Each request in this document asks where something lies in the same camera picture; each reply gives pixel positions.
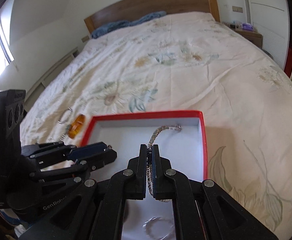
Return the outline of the wooden headboard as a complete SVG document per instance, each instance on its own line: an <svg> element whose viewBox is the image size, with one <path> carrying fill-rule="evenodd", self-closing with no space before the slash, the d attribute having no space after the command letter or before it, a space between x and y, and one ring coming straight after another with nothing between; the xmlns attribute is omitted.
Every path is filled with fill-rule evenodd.
<svg viewBox="0 0 292 240"><path fill-rule="evenodd" d="M120 20L135 21L151 12L166 11L167 14L180 14L199 11L212 14L220 21L217 0L121 0L107 6L84 19L90 33L109 22Z"/></svg>

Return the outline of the white wardrobe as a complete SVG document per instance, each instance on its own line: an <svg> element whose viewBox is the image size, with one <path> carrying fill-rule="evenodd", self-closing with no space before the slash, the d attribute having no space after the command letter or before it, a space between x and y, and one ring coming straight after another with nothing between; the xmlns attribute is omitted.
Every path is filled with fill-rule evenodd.
<svg viewBox="0 0 292 240"><path fill-rule="evenodd" d="M292 0L246 0L246 7L262 49L292 79Z"/></svg>

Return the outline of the amber orange bangle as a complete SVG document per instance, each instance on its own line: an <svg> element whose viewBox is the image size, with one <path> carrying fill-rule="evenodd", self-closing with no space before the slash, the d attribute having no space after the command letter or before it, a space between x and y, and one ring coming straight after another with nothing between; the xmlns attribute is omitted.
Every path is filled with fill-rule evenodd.
<svg viewBox="0 0 292 240"><path fill-rule="evenodd" d="M67 136L71 139L74 139L77 134L81 131L85 124L86 116L83 114L79 114L75 120L70 124L67 130Z"/></svg>

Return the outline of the low white radiator cabinet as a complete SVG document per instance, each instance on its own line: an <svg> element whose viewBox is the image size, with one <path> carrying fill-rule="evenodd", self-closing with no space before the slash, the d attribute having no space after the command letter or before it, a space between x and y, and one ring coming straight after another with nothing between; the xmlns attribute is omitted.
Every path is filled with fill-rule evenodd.
<svg viewBox="0 0 292 240"><path fill-rule="evenodd" d="M26 92L25 110L28 112L46 87L78 56L79 50L75 47L57 61L42 77Z"/></svg>

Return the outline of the thin silver bangle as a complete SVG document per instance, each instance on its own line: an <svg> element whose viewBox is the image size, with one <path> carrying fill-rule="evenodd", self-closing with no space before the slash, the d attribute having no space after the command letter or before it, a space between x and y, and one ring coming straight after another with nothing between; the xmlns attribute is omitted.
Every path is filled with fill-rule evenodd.
<svg viewBox="0 0 292 240"><path fill-rule="evenodd" d="M73 113L73 110L71 108L67 108L65 111L62 112L62 114L58 118L58 123L59 124L67 123L72 113Z"/></svg>

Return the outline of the red white jewelry box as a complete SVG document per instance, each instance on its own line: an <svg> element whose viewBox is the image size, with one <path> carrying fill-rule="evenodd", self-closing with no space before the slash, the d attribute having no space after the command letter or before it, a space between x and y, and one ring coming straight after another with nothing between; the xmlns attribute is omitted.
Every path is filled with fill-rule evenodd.
<svg viewBox="0 0 292 240"><path fill-rule="evenodd" d="M82 145L104 142L117 152L113 163L92 171L97 182L111 178L139 155L161 126L181 126L181 131L167 129L155 139L161 157L169 159L173 169L189 179L208 178L208 154L203 113L200 111L146 112L94 116L84 133ZM143 200L127 201L128 217L122 239L175 239L171 202L155 200L149 193Z"/></svg>

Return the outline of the blue pillow right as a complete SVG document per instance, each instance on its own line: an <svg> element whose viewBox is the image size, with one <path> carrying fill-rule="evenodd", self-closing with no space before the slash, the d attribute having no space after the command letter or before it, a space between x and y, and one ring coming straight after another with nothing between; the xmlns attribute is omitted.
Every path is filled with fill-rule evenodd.
<svg viewBox="0 0 292 240"><path fill-rule="evenodd" d="M163 16L166 16L166 11L151 12L151 13L145 15L145 16L142 16L138 20L130 22L129 26L133 27L133 26L142 24L144 22L148 22L148 21L154 20L156 18L161 18Z"/></svg>

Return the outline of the blue pillow left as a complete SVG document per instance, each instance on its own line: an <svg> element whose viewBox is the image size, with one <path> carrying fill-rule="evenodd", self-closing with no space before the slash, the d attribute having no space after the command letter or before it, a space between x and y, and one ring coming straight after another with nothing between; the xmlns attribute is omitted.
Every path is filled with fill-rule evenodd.
<svg viewBox="0 0 292 240"><path fill-rule="evenodd" d="M95 29L91 33L91 37L94 39L97 39L101 36L104 36L105 34L113 32L117 29L122 29L122 28L129 27L129 26L130 26L130 22L126 21L126 20L110 22L110 23L104 24L104 25L98 27L97 29Z"/></svg>

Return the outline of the wooden nightstand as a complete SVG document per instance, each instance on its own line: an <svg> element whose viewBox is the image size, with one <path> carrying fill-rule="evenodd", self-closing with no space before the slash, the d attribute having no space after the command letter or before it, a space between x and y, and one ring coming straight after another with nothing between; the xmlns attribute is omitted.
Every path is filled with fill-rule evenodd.
<svg viewBox="0 0 292 240"><path fill-rule="evenodd" d="M242 28L235 27L233 24L229 25L229 27L231 30L235 31L236 33L240 34L251 43L256 45L258 48L262 48L263 36L260 33L251 30L244 30Z"/></svg>

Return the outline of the floral cream bed duvet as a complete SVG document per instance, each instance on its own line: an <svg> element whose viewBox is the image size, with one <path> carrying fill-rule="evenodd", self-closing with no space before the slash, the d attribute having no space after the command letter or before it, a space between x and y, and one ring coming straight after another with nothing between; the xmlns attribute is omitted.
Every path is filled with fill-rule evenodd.
<svg viewBox="0 0 292 240"><path fill-rule="evenodd" d="M21 123L23 145L60 139L84 114L197 110L208 176L279 239L292 237L292 81L203 12L167 15L90 40Z"/></svg>

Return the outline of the purple tissue box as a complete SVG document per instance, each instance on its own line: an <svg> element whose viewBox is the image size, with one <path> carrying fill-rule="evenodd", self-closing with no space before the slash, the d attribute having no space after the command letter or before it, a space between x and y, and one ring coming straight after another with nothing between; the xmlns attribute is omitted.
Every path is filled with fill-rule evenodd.
<svg viewBox="0 0 292 240"><path fill-rule="evenodd" d="M247 31L253 31L254 27L249 23L242 23L241 28Z"/></svg>

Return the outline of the blue pillow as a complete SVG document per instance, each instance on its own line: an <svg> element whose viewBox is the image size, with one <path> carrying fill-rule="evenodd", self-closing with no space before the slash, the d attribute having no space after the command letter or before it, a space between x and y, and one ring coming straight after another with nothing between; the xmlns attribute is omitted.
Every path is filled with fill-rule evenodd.
<svg viewBox="0 0 292 240"><path fill-rule="evenodd" d="M104 36L105 34L113 32L117 29L122 29L122 28L129 27L129 26L130 26L130 22L126 21L126 20L110 22L110 23L104 24L104 25L98 27L97 29L95 29L91 33L91 37L94 39L97 39L101 36Z"/></svg>
<svg viewBox="0 0 292 240"><path fill-rule="evenodd" d="M133 26L142 24L144 22L148 22L148 21L154 20L156 18L161 18L163 16L166 16L166 11L151 12L151 13L145 15L145 16L142 16L138 20L130 22L129 26L133 27Z"/></svg>

